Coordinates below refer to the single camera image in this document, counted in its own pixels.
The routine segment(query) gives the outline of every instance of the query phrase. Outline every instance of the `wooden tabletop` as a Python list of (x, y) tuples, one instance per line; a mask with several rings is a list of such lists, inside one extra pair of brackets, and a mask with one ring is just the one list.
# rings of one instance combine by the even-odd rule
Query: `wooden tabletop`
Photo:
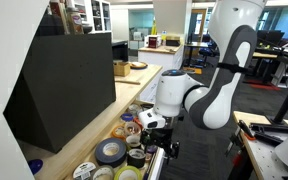
[(93, 162), (93, 152), (96, 145), (110, 134), (118, 123), (121, 114), (134, 102), (140, 92), (161, 69), (161, 66), (148, 65), (144, 70), (131, 70), (127, 77), (116, 77), (115, 79), (139, 81), (141, 84), (133, 85), (116, 82), (116, 101), (71, 139), (59, 153), (53, 154), (19, 142), (27, 160), (43, 160), (43, 167), (35, 175), (35, 179), (72, 179), (73, 171), (79, 164), (85, 161)]
[[(249, 126), (250, 123), (270, 124), (266, 117), (261, 115), (234, 111), (233, 116), (236, 123), (238, 123), (239, 120), (243, 120), (247, 126)], [(272, 168), (283, 168), (283, 165), (280, 165), (282, 162), (276, 161), (276, 155), (274, 155), (274, 147), (266, 145), (265, 143), (257, 140), (249, 141), (244, 134), (241, 134), (241, 137), (243, 139), (248, 155), (252, 161), (258, 179), (272, 179), (272, 175), (274, 176), (274, 173), (272, 174), (272, 172), (276, 171), (276, 169), (273, 170)], [(281, 179), (281, 177), (277, 176), (278, 174), (275, 173), (275, 178), (273, 179)]]
[(190, 44), (185, 44), (185, 46), (188, 47), (202, 47), (202, 48), (207, 48), (208, 44), (205, 42), (192, 42)]
[(138, 49), (139, 52), (153, 52), (153, 53), (163, 53), (163, 54), (175, 54), (183, 45), (178, 47), (174, 46), (159, 46), (158, 48), (148, 48), (142, 47)]
[(276, 59), (277, 55), (274, 55), (274, 54), (263, 54), (263, 53), (259, 53), (259, 52), (254, 52), (253, 53), (253, 57)]

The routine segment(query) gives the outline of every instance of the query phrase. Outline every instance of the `box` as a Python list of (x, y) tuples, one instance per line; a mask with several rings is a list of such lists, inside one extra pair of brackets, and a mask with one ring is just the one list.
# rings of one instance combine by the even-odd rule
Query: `box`
[(114, 75), (127, 76), (131, 71), (131, 66), (126, 62), (114, 62)]
[(3, 113), (16, 139), (57, 153), (115, 100), (111, 33), (41, 36)]

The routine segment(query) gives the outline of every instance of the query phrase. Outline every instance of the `label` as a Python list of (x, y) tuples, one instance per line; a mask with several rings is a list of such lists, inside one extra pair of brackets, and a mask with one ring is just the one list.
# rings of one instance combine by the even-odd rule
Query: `label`
[(82, 20), (79, 16), (72, 15), (72, 20), (73, 20), (74, 24), (78, 24), (78, 25), (82, 24)]
[(90, 172), (92, 170), (94, 170), (95, 168), (96, 168), (95, 164), (93, 164), (91, 162), (82, 163), (75, 169), (75, 171), (73, 173), (73, 178), (75, 180), (77, 180), (77, 179), (81, 179), (81, 180), (89, 179), (89, 177), (91, 176)]

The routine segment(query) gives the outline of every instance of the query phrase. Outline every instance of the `blue tape roll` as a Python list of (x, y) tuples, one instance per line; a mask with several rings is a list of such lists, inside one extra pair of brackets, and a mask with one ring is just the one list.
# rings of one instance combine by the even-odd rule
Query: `blue tape roll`
[(133, 115), (131, 113), (124, 113), (121, 115), (121, 118), (128, 122), (133, 120)]
[(98, 165), (110, 165), (115, 168), (126, 159), (126, 145), (118, 138), (105, 139), (96, 146), (95, 158)]

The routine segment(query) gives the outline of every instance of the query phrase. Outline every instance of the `small container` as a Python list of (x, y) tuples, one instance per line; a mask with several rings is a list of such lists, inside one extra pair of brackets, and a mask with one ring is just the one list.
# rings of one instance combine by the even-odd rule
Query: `small container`
[(67, 24), (69, 26), (70, 34), (84, 34), (82, 19), (77, 8), (66, 8)]
[(125, 62), (115, 62), (114, 64), (114, 75), (115, 76), (127, 76), (130, 74), (131, 66)]

